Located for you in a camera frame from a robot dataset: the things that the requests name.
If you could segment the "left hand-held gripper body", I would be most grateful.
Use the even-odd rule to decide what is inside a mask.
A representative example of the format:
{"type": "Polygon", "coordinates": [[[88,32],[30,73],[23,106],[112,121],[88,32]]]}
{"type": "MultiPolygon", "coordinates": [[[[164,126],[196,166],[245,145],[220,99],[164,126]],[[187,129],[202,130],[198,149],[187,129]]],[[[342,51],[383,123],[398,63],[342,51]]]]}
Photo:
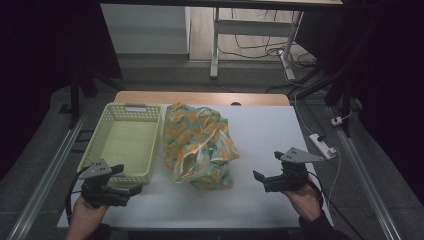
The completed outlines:
{"type": "Polygon", "coordinates": [[[79,176],[79,179],[83,180],[81,196],[93,207],[126,206],[130,199],[129,190],[110,187],[108,182],[113,175],[115,174],[104,159],[86,167],[79,176]]]}

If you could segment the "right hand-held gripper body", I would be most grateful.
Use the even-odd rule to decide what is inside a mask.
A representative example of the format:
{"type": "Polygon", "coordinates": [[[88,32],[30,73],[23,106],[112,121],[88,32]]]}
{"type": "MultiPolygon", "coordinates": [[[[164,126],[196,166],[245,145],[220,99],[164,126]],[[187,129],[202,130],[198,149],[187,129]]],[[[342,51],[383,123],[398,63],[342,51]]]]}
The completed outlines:
{"type": "Polygon", "coordinates": [[[265,177],[263,185],[266,192],[300,190],[308,181],[306,163],[320,162],[324,158],[292,147],[281,159],[282,174],[265,177]]]}

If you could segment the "pale yellow plastic basket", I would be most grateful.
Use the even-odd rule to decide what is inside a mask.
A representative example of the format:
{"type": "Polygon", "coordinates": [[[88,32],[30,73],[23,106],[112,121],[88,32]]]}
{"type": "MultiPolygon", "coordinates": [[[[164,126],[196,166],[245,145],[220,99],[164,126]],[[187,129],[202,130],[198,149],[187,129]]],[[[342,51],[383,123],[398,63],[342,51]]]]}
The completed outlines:
{"type": "Polygon", "coordinates": [[[136,103],[109,103],[91,136],[78,169],[104,159],[109,166],[124,165],[112,184],[148,184],[151,181],[162,107],[136,103]]]}

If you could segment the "orange print fabric bag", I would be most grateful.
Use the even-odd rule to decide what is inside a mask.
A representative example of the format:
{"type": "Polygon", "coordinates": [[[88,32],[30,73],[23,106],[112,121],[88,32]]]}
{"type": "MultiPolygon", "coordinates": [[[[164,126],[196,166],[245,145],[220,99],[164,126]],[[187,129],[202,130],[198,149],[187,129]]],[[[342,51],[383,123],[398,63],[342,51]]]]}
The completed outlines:
{"type": "Polygon", "coordinates": [[[208,107],[175,103],[166,108],[162,132],[165,165],[175,183],[199,191],[233,187],[229,162],[240,158],[228,120],[208,107]]]}

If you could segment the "person's left hand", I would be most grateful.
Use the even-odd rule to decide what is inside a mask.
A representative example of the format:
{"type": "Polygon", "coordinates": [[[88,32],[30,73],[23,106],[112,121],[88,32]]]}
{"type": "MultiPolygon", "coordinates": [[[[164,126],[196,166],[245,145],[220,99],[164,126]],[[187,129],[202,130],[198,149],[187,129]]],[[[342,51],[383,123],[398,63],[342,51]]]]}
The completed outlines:
{"type": "Polygon", "coordinates": [[[77,233],[89,233],[94,231],[102,222],[107,210],[107,205],[93,207],[80,196],[73,207],[70,229],[77,233]]]}

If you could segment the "person's right hand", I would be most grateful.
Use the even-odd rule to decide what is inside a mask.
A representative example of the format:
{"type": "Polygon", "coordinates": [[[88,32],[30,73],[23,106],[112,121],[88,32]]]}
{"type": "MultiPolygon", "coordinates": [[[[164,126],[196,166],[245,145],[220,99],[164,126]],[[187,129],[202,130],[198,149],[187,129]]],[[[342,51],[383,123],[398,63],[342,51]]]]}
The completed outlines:
{"type": "Polygon", "coordinates": [[[309,185],[304,185],[297,191],[283,191],[283,194],[304,221],[312,222],[322,215],[317,194],[309,185]]]}

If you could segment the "white power strip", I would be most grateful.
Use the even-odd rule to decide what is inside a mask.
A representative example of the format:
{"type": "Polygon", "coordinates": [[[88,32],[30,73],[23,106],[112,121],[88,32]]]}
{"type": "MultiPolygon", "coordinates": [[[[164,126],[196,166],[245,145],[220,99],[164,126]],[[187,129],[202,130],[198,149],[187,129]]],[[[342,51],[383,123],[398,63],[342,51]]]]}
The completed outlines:
{"type": "Polygon", "coordinates": [[[337,150],[334,147],[329,147],[322,136],[311,134],[309,139],[325,159],[330,160],[336,157],[337,150]]]}

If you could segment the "black stand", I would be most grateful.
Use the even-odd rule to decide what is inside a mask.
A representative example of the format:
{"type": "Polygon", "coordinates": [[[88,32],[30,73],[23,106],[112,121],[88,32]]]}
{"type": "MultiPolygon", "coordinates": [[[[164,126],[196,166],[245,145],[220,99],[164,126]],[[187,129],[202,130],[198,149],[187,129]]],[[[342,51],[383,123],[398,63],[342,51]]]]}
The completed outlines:
{"type": "Polygon", "coordinates": [[[70,114],[69,128],[73,129],[79,118],[80,118],[80,94],[83,94],[88,98],[94,98],[97,96],[98,90],[95,86],[94,80],[100,80],[107,86],[111,87],[116,91],[124,91],[125,88],[120,84],[116,83],[112,78],[100,73],[93,68],[86,68],[84,70],[75,70],[70,75],[70,103],[63,104],[59,109],[59,114],[70,114]]]}
{"type": "Polygon", "coordinates": [[[335,106],[342,100],[340,127],[347,137],[350,137],[349,117],[351,116],[352,76],[349,70],[341,69],[333,76],[333,85],[324,98],[327,106],[335,106]]]}

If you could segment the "white cabinet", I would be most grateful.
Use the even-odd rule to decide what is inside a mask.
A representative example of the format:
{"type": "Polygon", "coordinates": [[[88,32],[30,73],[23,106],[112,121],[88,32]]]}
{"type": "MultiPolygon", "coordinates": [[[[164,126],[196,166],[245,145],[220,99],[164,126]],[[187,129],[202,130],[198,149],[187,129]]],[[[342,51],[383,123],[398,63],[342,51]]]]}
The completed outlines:
{"type": "Polygon", "coordinates": [[[189,7],[101,4],[101,9],[117,53],[189,53],[189,7]]]}

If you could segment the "aluminium floor rail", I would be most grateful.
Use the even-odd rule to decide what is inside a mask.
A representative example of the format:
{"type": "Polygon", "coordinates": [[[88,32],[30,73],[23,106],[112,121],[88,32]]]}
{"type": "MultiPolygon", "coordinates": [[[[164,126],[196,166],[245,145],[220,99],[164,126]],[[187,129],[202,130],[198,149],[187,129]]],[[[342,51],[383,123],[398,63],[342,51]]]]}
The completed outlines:
{"type": "Polygon", "coordinates": [[[337,136],[340,139],[343,149],[356,173],[367,200],[373,209],[374,215],[379,222],[385,238],[387,240],[402,240],[400,231],[396,226],[388,207],[380,196],[378,189],[358,152],[358,149],[354,145],[353,140],[346,135],[340,126],[333,126],[333,129],[337,132],[337,136]]]}
{"type": "Polygon", "coordinates": [[[15,225],[6,240],[25,240],[33,223],[57,178],[73,143],[80,132],[87,113],[83,111],[71,129],[67,130],[66,136],[61,141],[56,153],[53,155],[41,179],[37,183],[23,211],[18,217],[15,225]]]}

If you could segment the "white frame desk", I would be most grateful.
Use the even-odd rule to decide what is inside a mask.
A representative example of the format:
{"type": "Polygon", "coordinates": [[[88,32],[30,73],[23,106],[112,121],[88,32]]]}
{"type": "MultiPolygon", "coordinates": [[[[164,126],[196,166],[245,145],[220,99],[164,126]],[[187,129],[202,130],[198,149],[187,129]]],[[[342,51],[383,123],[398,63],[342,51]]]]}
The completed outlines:
{"type": "Polygon", "coordinates": [[[218,40],[220,34],[225,34],[286,37],[287,45],[283,50],[278,51],[278,55],[284,67],[285,77],[288,80],[294,80],[295,75],[290,66],[288,56],[303,13],[305,11],[337,9],[343,6],[342,0],[100,0],[100,2],[128,5],[213,7],[215,15],[213,16],[211,79],[218,77],[218,40]],[[291,23],[221,20],[219,17],[221,8],[293,11],[294,19],[291,23]]]}

